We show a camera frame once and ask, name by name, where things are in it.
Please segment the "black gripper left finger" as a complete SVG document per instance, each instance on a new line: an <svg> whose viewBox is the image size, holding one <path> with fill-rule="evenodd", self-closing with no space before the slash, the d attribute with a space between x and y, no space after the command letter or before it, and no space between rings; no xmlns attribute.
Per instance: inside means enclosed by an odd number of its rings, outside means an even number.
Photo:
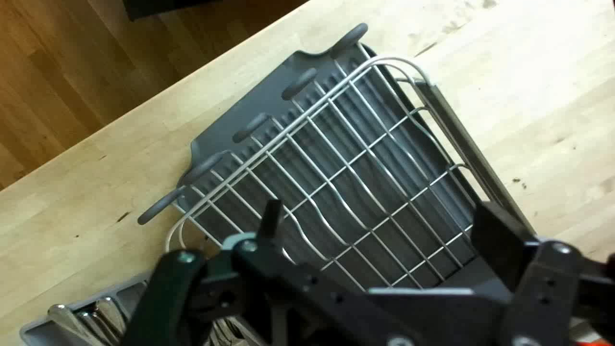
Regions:
<svg viewBox="0 0 615 346"><path fill-rule="evenodd" d="M119 346L203 346L211 326L188 314L188 303L205 258L173 251L159 258Z"/></svg>

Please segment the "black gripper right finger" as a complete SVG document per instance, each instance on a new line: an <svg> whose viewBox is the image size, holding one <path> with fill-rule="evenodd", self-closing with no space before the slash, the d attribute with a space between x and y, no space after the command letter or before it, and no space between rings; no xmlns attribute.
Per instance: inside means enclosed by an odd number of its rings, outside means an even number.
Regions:
<svg viewBox="0 0 615 346"><path fill-rule="evenodd" d="M561 241L538 241L507 210L482 203L471 243L509 289L498 341L507 346L572 346L571 322L615 343L615 258L586 258Z"/></svg>

